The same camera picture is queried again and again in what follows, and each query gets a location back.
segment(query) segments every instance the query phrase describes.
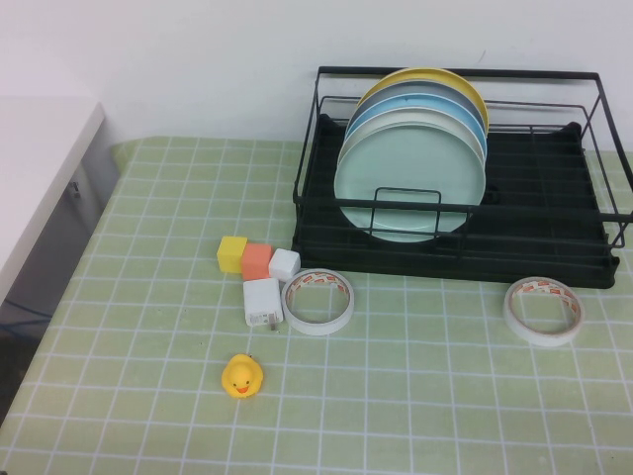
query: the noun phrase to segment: white block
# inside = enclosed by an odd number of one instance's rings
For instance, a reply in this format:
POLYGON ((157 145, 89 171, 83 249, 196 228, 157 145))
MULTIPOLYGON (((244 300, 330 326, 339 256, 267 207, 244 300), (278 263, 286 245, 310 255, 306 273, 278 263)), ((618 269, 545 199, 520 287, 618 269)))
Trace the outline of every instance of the white block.
POLYGON ((244 312, 249 327, 274 326, 284 320, 279 280, 275 278, 244 282, 244 312))
POLYGON ((292 279, 301 268, 301 258, 298 252, 277 249, 268 264, 268 273, 282 282, 292 279))

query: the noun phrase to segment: tape roll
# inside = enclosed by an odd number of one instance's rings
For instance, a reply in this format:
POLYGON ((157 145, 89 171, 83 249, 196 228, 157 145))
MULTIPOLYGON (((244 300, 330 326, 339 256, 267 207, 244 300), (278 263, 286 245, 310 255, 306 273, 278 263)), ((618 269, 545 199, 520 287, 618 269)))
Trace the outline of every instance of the tape roll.
POLYGON ((327 269, 309 269, 295 275, 286 282, 281 294, 281 305, 288 324, 298 332, 310 335, 323 335, 339 331, 347 325, 354 313, 354 290, 342 275, 327 269), (290 302, 295 293, 309 285, 335 285, 347 297, 347 307, 343 313, 329 322, 312 322, 302 320, 290 311, 290 302))
POLYGON ((572 341, 585 320, 585 307, 581 299, 567 285, 545 277, 527 277, 510 286, 503 301, 503 317, 510 329, 529 343, 539 346, 560 346, 572 341), (574 314, 574 322, 562 332, 539 332, 522 322, 512 309, 512 301, 519 294, 538 292, 559 297, 574 314))

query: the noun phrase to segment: yellow rubber duck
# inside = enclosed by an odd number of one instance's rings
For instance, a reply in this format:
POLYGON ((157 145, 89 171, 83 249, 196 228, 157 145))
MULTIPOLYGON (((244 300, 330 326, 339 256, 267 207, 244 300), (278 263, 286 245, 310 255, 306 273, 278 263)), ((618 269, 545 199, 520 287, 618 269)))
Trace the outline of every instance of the yellow rubber duck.
POLYGON ((232 398, 243 399, 259 392, 264 380, 261 366, 247 354, 230 359, 222 372, 222 386, 232 398))

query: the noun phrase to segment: orange block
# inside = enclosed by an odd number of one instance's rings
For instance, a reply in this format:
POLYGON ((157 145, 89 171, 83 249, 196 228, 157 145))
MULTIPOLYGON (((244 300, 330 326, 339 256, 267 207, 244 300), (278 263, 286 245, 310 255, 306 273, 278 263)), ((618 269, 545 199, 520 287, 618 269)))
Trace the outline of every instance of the orange block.
POLYGON ((244 280, 267 279, 268 264, 273 257, 273 246, 249 242, 241 255, 241 276, 244 280))

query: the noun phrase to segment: mint green plate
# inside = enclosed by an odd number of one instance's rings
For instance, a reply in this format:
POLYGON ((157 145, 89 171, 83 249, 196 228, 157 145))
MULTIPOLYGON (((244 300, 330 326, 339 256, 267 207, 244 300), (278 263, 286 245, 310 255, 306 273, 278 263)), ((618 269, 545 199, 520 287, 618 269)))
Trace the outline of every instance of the mint green plate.
MULTIPOLYGON (((395 124, 368 135, 341 157, 334 177, 339 199, 373 200, 382 187, 436 190, 442 203, 478 205, 486 188, 486 176, 478 154, 465 142, 424 123, 395 124)), ((381 190, 381 201, 437 203, 437 193, 381 190)), ((357 228, 369 228, 368 209, 341 208, 357 228)), ((372 235, 395 242, 420 242, 435 231, 435 212, 377 210, 372 235), (399 231, 389 233, 380 231, 399 231)), ((441 213, 438 230, 451 232, 466 221, 461 213, 441 213)))

